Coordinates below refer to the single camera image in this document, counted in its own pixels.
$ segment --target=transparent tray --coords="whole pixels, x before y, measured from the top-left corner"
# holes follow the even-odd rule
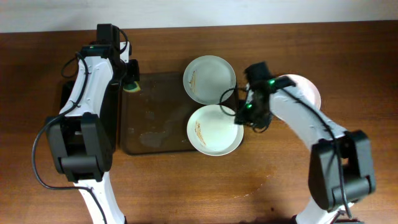
[[[182,77],[182,73],[141,74],[141,91],[122,92],[120,146],[126,154],[196,151],[188,140],[187,123],[204,105],[187,95]],[[236,110],[237,91],[222,105]]]

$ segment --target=wood grain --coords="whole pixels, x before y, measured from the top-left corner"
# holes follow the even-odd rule
[[[142,73],[182,72],[202,55],[243,70],[267,60],[320,90],[322,110],[371,139],[377,190],[353,207],[368,223],[398,220],[398,21],[126,31]],[[62,65],[95,31],[0,34],[0,222],[91,223],[78,192],[34,179],[30,153],[48,115],[58,113]],[[238,223],[290,218],[310,196],[309,153],[283,122],[223,157],[200,153],[114,154],[111,181],[129,223]],[[54,168],[45,138],[37,152],[46,182],[70,184]]]

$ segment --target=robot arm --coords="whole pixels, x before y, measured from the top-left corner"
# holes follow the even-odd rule
[[[318,111],[316,107],[314,107],[303,96],[297,87],[288,86],[285,89],[316,110],[322,119],[327,121],[336,138],[340,138],[345,135],[346,129],[327,118],[321,111]],[[276,115],[289,125],[310,152],[312,150],[312,146],[317,144],[320,139],[331,141],[331,136],[325,130],[321,122],[319,122],[318,118],[316,118],[314,114],[304,108],[301,104],[298,104],[295,100],[291,99],[291,97],[289,97],[285,92],[278,90],[276,93],[271,95],[270,109],[272,114]],[[344,205],[342,205],[336,210],[328,212],[320,208],[311,197],[307,207],[296,216],[295,221],[298,224],[331,223],[331,221],[337,216],[338,211],[344,209]]]
[[[97,41],[80,50],[84,58],[78,62],[73,89],[64,85],[62,99],[67,100],[61,102],[60,114],[67,113],[81,93],[83,96],[73,110],[47,130],[57,171],[75,187],[81,187],[79,191],[95,224],[127,223],[116,203],[109,170],[116,146],[119,90],[123,82],[139,78],[139,69],[136,60],[129,60],[130,43],[126,36],[126,41],[120,42],[119,31],[111,24],[97,26]]]
[[[370,142],[362,131],[351,133],[334,123],[304,97],[292,80],[274,78],[265,63],[251,65],[245,72],[248,95],[240,104],[235,123],[267,128],[275,115],[311,152],[308,186],[312,197],[306,209],[294,218],[296,223],[330,223],[339,211],[375,191]],[[342,159],[348,160],[344,166]]]

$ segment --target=sponge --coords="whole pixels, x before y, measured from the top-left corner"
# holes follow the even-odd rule
[[[128,93],[136,93],[138,91],[141,91],[141,88],[139,88],[139,85],[137,82],[134,82],[134,83],[124,84],[123,90]]]

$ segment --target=black cable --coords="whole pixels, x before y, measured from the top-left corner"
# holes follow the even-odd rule
[[[77,64],[78,64],[77,57],[73,57],[73,58],[70,59],[67,63],[65,63],[65,65],[63,65],[63,67],[62,67],[62,69],[61,69],[61,76],[62,76],[63,78],[73,78],[73,77],[75,77],[75,76],[77,75],[77,73],[79,72],[79,65],[77,65],[76,71],[75,71],[75,73],[74,73],[73,75],[67,76],[67,75],[64,74],[64,70],[65,70],[65,69],[68,67],[68,65],[69,65],[70,63],[72,63],[74,60],[76,60],[76,61],[77,61]]]
[[[222,112],[223,112],[224,114],[228,115],[228,116],[235,116],[236,113],[235,113],[235,114],[227,113],[227,112],[224,110],[224,108],[223,108],[223,106],[221,105],[221,103],[223,102],[223,98],[224,98],[225,94],[227,94],[227,92],[232,91],[232,90],[246,91],[245,88],[234,87],[234,88],[229,88],[229,89],[225,90],[225,92],[221,95],[221,97],[220,97],[220,102],[219,102],[219,106],[220,106]]]
[[[257,131],[258,128],[256,128],[256,127],[252,127],[252,130],[253,130],[255,133],[263,133],[264,131],[267,131],[268,127],[269,127],[269,124],[268,124],[265,128],[261,129],[260,131]]]
[[[55,123],[55,122],[58,121],[59,119],[63,118],[63,117],[64,117],[66,114],[68,114],[69,112],[73,111],[73,110],[78,106],[78,104],[79,104],[79,102],[80,102],[80,100],[81,100],[81,98],[83,97],[83,94],[84,94],[84,92],[85,92],[85,89],[86,89],[86,86],[87,86],[87,81],[88,81],[88,66],[87,66],[87,63],[86,63],[85,59],[84,59],[78,52],[76,53],[76,58],[80,59],[80,60],[83,62],[84,66],[85,66],[85,81],[84,81],[83,86],[82,86],[82,88],[81,88],[79,97],[77,98],[76,102],[75,102],[69,109],[67,109],[67,110],[64,111],[63,113],[60,113],[58,116],[56,116],[56,117],[53,118],[51,121],[49,121],[47,124],[45,124],[45,125],[43,126],[43,128],[39,131],[39,133],[37,134],[37,136],[36,136],[36,138],[35,138],[35,141],[34,141],[34,143],[33,143],[33,147],[32,147],[32,168],[33,168],[33,173],[35,174],[35,177],[36,177],[37,181],[39,181],[39,183],[40,183],[43,187],[45,187],[46,189],[50,189],[50,190],[85,190],[85,191],[87,191],[87,192],[93,197],[93,200],[94,200],[95,204],[97,204],[97,206],[98,206],[98,208],[99,208],[99,211],[100,211],[101,214],[102,214],[104,223],[107,224],[104,210],[102,209],[102,207],[101,207],[101,205],[100,205],[98,199],[95,197],[95,195],[94,195],[94,193],[93,193],[93,190],[92,190],[91,188],[88,188],[88,187],[53,187],[53,186],[47,185],[47,184],[44,183],[43,180],[40,178],[39,173],[37,172],[37,168],[36,168],[36,161],[35,161],[36,155],[35,155],[35,153],[36,153],[37,144],[39,143],[40,137],[42,136],[42,134],[43,134],[51,125],[53,125],[53,123]]]
[[[298,99],[297,97],[295,97],[293,94],[291,94],[290,92],[288,92],[285,89],[281,89],[283,92],[285,92],[286,94],[288,94],[292,99],[294,99],[295,101],[297,101],[298,103],[302,104],[304,107],[306,107],[308,110],[310,110],[322,123],[322,125],[325,127],[326,131],[329,133],[329,135],[331,136],[332,140],[333,140],[333,148],[335,150],[335,153],[337,155],[337,162],[338,162],[338,172],[339,172],[339,178],[340,178],[340,189],[341,189],[341,195],[343,197],[343,203],[344,203],[344,207],[346,209],[346,213],[348,215],[348,217],[351,219],[352,218],[352,214],[351,214],[351,210],[349,209],[348,206],[348,202],[347,202],[347,195],[346,195],[346,188],[345,188],[345,184],[344,184],[344,173],[343,173],[343,163],[341,161],[341,152],[338,149],[338,144],[337,144],[337,140],[335,138],[335,135],[333,134],[333,132],[331,131],[329,125],[326,124],[326,122],[322,119],[322,117],[309,105],[307,105],[306,103],[304,103],[302,100]]]
[[[118,29],[119,29],[120,33],[122,33],[124,40],[126,41],[125,46],[120,50],[120,54],[122,54],[127,48],[127,43],[129,42],[129,38],[127,37],[126,33],[123,30],[121,30],[120,28],[118,28]]]
[[[228,116],[235,116],[236,113],[235,113],[235,114],[227,113],[227,112],[224,110],[223,105],[221,105],[221,103],[223,102],[223,98],[224,98],[225,94],[227,94],[228,92],[230,92],[230,91],[232,91],[232,90],[235,90],[235,88],[236,88],[236,87],[234,87],[234,88],[229,88],[229,89],[225,90],[225,92],[224,92],[223,94],[221,94],[221,97],[220,97],[220,108],[221,108],[222,112],[223,112],[224,114],[228,115]]]
[[[337,211],[337,215],[332,219],[332,221],[330,222],[330,224],[334,224],[337,222],[338,217],[340,217],[340,215],[344,215],[345,212],[342,210],[338,210]]]

